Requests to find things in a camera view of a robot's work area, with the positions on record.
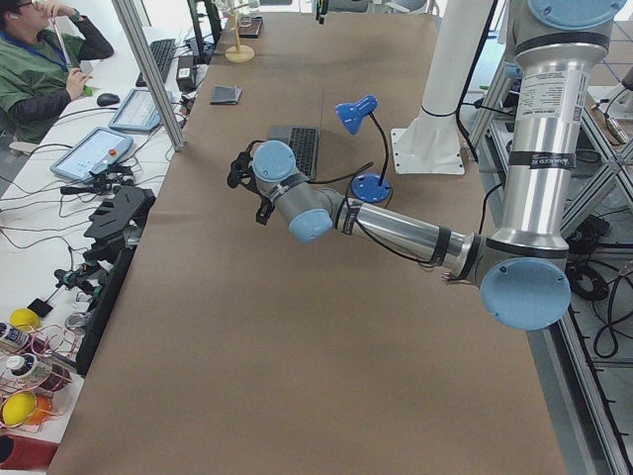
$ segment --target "green jacket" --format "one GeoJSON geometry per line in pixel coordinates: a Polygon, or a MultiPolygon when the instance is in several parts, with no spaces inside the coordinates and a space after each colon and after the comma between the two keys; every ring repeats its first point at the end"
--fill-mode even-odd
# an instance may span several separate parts
{"type": "MultiPolygon", "coordinates": [[[[79,64],[79,51],[84,40],[62,35],[70,61],[79,64]]],[[[45,58],[0,38],[0,108],[5,112],[24,99],[53,94],[66,88],[68,72],[58,64],[64,61],[51,45],[60,49],[57,36],[50,30],[42,31],[40,42],[33,46],[33,50],[45,58]]],[[[23,141],[39,143],[55,120],[15,124],[16,133],[23,141]]]]}

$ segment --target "yellow ball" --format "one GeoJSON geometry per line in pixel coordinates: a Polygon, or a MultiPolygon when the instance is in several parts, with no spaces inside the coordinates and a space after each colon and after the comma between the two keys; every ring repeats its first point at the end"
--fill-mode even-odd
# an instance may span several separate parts
{"type": "Polygon", "coordinates": [[[40,327],[40,317],[38,317],[38,314],[31,309],[16,310],[13,314],[11,314],[9,322],[14,327],[24,330],[25,332],[40,327]]]}
{"type": "Polygon", "coordinates": [[[10,396],[2,408],[2,421],[7,426],[17,426],[24,423],[36,409],[36,403],[36,395],[32,392],[10,396]]]}

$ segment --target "chair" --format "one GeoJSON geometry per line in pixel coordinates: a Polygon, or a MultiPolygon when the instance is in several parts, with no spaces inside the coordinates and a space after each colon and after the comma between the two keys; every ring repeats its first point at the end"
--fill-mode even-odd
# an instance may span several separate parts
{"type": "Polygon", "coordinates": [[[13,155],[30,155],[34,148],[38,146],[36,143],[30,142],[18,142],[18,138],[15,136],[16,128],[9,117],[9,115],[4,111],[4,109],[0,108],[0,136],[11,136],[14,141],[9,143],[9,150],[13,155]]]}

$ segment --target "man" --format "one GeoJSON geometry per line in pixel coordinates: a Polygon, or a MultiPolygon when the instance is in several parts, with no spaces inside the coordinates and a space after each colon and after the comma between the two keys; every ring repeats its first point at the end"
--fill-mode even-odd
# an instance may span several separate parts
{"type": "Polygon", "coordinates": [[[56,0],[0,0],[0,109],[21,141],[39,143],[63,109],[80,97],[89,77],[78,67],[114,50],[79,12],[56,0]],[[63,34],[71,65],[65,64],[48,19],[65,16],[85,38],[63,34]]]}

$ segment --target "aluminum rail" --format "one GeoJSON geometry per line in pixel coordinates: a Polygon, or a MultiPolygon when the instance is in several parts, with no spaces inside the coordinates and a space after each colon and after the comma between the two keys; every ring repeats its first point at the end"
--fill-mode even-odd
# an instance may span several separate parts
{"type": "Polygon", "coordinates": [[[174,116],[174,112],[171,106],[171,101],[167,96],[165,87],[163,85],[158,67],[154,61],[153,55],[149,50],[145,35],[142,32],[142,25],[140,22],[140,16],[136,10],[133,0],[113,0],[112,4],[117,11],[119,21],[126,32],[128,42],[132,48],[132,53],[135,56],[140,72],[142,72],[143,78],[147,83],[147,88],[151,94],[151,98],[158,109],[158,114],[162,119],[162,124],[165,127],[165,131],[169,135],[171,144],[175,151],[180,151],[185,146],[185,140],[182,135],[178,121],[174,116]]]}

